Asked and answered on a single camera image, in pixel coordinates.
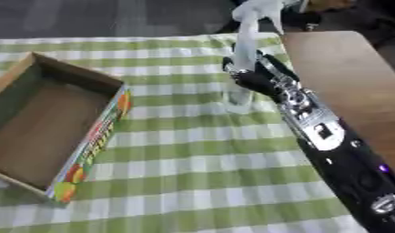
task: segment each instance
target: gingham tablecloth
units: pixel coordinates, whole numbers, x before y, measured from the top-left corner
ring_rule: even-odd
[[[126,81],[133,102],[66,208],[0,182],[0,232],[363,232],[268,98],[225,110],[220,64],[234,40],[0,40],[0,73],[42,52]],[[259,46],[289,64],[276,35]]]

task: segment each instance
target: colorful box label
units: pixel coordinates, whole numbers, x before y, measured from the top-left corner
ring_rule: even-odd
[[[115,122],[127,114],[130,105],[128,86],[122,86],[46,191],[49,198],[62,203],[71,200],[77,185],[86,178],[96,156],[106,146]]]

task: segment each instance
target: silver metal part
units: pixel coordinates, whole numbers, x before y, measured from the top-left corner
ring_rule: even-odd
[[[294,133],[318,150],[339,147],[345,137],[339,118],[312,91],[281,73],[266,58],[261,57],[259,62],[274,75],[270,82],[280,90],[279,110]]]
[[[371,209],[380,215],[393,211],[395,209],[395,194],[388,194],[379,198],[371,204]]]

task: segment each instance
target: table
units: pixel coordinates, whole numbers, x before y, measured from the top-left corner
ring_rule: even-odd
[[[369,42],[356,32],[317,32],[287,34],[284,43],[304,86],[395,169],[395,72]]]
[[[0,232],[364,232],[268,98],[225,110],[235,39],[0,40],[0,73],[33,50],[121,78],[133,101],[66,208],[0,182]],[[259,46],[290,65],[275,34]]]

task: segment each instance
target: purple light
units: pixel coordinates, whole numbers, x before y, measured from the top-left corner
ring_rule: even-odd
[[[379,166],[379,169],[380,169],[380,171],[382,171],[382,172],[389,172],[389,169],[387,168],[386,165],[380,165],[380,166]]]

